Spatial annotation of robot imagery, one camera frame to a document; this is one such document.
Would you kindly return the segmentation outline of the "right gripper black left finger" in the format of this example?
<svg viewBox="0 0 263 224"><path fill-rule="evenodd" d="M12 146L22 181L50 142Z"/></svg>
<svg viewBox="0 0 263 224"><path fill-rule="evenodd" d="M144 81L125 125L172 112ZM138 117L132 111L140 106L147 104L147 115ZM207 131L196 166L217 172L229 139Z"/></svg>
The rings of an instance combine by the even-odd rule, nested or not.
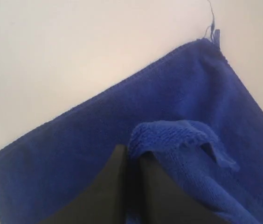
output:
<svg viewBox="0 0 263 224"><path fill-rule="evenodd" d="M127 147L115 146L106 165L75 199L41 224L124 224Z"/></svg>

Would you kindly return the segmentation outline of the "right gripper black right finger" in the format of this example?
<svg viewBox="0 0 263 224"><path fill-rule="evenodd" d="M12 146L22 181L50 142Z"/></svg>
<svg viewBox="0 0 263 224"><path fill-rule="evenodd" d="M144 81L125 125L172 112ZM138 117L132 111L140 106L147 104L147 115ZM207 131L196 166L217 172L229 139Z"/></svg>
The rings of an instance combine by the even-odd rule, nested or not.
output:
<svg viewBox="0 0 263 224"><path fill-rule="evenodd" d="M150 152L139 158L145 224L223 224L225 220L187 195Z"/></svg>

